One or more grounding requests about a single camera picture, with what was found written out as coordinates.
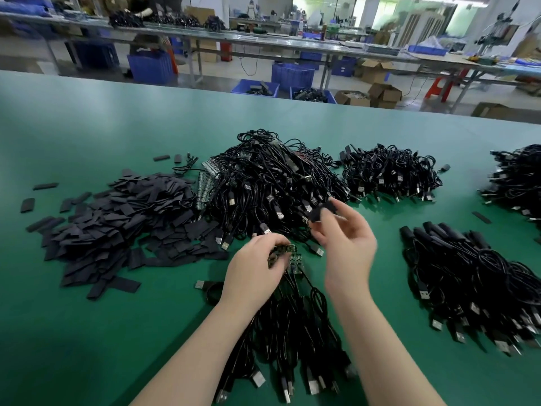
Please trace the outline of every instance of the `concrete floor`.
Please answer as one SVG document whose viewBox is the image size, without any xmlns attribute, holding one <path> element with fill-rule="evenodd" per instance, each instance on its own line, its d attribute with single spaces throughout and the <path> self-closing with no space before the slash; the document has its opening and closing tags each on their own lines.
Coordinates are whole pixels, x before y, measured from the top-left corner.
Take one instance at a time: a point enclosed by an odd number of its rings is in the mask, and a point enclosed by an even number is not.
<svg viewBox="0 0 541 406">
<path fill-rule="evenodd" d="M 121 33 L 112 34 L 112 37 L 121 38 Z M 78 71 L 71 62 L 67 49 L 62 41 L 52 41 L 51 47 L 58 60 L 61 73 L 64 76 L 94 78 L 107 81 L 132 82 L 122 76 L 122 71 L 129 67 L 127 54 L 129 45 L 115 44 L 120 69 L 117 71 Z M 250 48 L 250 52 L 258 54 L 257 47 Z M 189 69 L 182 65 L 183 57 L 178 57 L 179 78 L 175 86 L 189 88 Z M 257 58 L 234 57 L 233 61 L 203 62 L 203 81 L 197 88 L 212 91 L 230 91 L 240 79 L 271 80 L 273 61 Z M 0 69 L 55 74 L 45 43 L 43 40 L 29 40 L 19 37 L 0 38 Z M 319 86 L 322 67 L 315 72 L 313 85 Z M 446 113 L 461 92 L 461 88 L 453 87 L 447 103 L 436 101 L 436 97 L 425 100 L 424 96 L 433 83 L 433 80 L 414 78 L 412 76 L 391 75 L 389 83 L 403 92 L 403 100 L 397 109 L 402 111 L 426 111 Z M 370 84 L 362 82 L 355 77 L 332 76 L 329 89 L 333 94 L 338 90 L 360 90 L 367 92 Z M 280 98 L 289 98 L 288 94 L 280 92 Z M 456 111 L 457 115 L 470 116 L 479 102 L 488 101 L 507 105 L 516 109 L 512 111 L 508 120 L 541 124 L 541 98 L 531 97 L 526 93 L 505 85 L 474 86 L 466 93 Z"/>
</svg>

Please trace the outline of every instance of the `forearm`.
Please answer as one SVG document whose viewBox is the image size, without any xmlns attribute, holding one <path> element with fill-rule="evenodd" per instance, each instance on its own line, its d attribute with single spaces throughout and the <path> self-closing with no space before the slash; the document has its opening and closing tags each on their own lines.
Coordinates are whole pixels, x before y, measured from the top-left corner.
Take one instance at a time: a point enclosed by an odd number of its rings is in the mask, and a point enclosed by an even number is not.
<svg viewBox="0 0 541 406">
<path fill-rule="evenodd" d="M 140 12 L 141 17 L 148 17 L 152 15 L 152 8 L 146 8 L 145 10 Z"/>
<path fill-rule="evenodd" d="M 371 406 L 445 405 L 423 375 L 368 288 L 355 295 L 331 294 Z"/>
<path fill-rule="evenodd" d="M 132 406 L 208 406 L 249 314 L 218 304 L 132 402 Z"/>
</svg>

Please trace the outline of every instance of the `hand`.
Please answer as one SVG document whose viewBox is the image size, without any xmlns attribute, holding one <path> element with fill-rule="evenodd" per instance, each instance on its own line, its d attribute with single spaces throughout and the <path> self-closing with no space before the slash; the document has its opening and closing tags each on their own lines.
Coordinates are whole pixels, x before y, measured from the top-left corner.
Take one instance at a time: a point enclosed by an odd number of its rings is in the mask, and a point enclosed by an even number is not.
<svg viewBox="0 0 541 406">
<path fill-rule="evenodd" d="M 325 289 L 330 294 L 369 293 L 369 274 L 377 242 L 366 219 L 331 198 L 341 217 L 321 209 L 321 222 L 310 222 L 312 235 L 326 250 Z"/>
<path fill-rule="evenodd" d="M 282 255 L 269 269 L 268 257 L 276 245 L 289 245 L 286 237 L 270 233 L 252 238 L 227 267 L 220 304 L 251 319 L 280 283 L 290 254 Z"/>
</svg>

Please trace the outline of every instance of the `worker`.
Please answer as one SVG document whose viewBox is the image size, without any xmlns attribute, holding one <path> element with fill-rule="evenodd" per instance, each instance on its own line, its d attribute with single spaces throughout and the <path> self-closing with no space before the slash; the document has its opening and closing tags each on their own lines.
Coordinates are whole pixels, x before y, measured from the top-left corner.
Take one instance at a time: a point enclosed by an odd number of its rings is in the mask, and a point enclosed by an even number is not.
<svg viewBox="0 0 541 406">
<path fill-rule="evenodd" d="M 128 9 L 125 11 L 132 13 L 136 17 L 142 18 L 143 21 L 148 20 L 154 14 L 158 14 L 158 8 L 154 0 L 130 0 Z M 148 48 L 146 43 L 159 44 L 159 41 L 159 36 L 137 34 L 134 38 L 134 44 L 130 45 L 130 55 L 136 54 L 139 48 Z M 133 78 L 132 71 L 128 70 L 128 72 L 125 73 L 125 76 Z"/>
<path fill-rule="evenodd" d="M 353 208 L 331 199 L 338 215 L 321 210 L 312 235 L 326 250 L 325 289 L 351 348 L 371 406 L 445 405 L 375 305 L 369 272 L 376 239 Z M 222 297 L 203 323 L 133 400 L 132 406 L 208 406 L 229 354 L 258 309 L 280 283 L 288 263 L 281 256 L 269 269 L 276 245 L 270 233 L 250 240 L 227 268 Z"/>
</svg>

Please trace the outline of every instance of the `factory floor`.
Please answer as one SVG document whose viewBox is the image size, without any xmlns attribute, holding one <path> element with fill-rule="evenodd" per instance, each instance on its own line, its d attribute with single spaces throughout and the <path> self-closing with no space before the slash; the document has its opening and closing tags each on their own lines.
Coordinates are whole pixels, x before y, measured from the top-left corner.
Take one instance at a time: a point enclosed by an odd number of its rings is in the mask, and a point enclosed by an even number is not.
<svg viewBox="0 0 541 406">
<path fill-rule="evenodd" d="M 122 71 L 129 67 L 127 44 L 115 44 L 120 69 L 116 71 L 78 71 L 71 62 L 70 56 L 62 41 L 51 41 L 51 47 L 58 60 L 63 76 L 93 78 L 97 80 L 133 82 L 124 78 Z M 180 88 L 189 88 L 189 69 L 183 63 L 183 57 L 178 56 L 179 79 L 176 84 Z M 240 79 L 271 80 L 273 61 L 257 58 L 233 57 L 233 61 L 203 62 L 203 81 L 197 85 L 199 89 L 229 92 Z M 19 37 L 0 37 L 0 70 L 34 72 L 38 74 L 56 74 L 50 62 L 43 40 L 30 40 Z M 314 75 L 314 86 L 319 86 L 322 67 Z M 461 92 L 461 88 L 453 87 L 447 103 L 436 101 L 436 97 L 425 100 L 424 96 L 433 80 L 414 78 L 412 76 L 391 75 L 388 81 L 402 90 L 403 100 L 398 103 L 398 110 L 426 111 L 445 114 Z M 474 83 L 464 96 L 456 110 L 457 115 L 470 116 L 479 102 L 494 102 L 514 108 L 507 120 L 541 124 L 541 98 L 532 97 L 525 92 L 506 85 L 480 85 Z M 367 92 L 370 84 L 355 77 L 332 76 L 329 89 L 333 94 L 338 90 L 360 90 Z M 280 92 L 280 98 L 289 98 L 288 94 Z"/>
</svg>

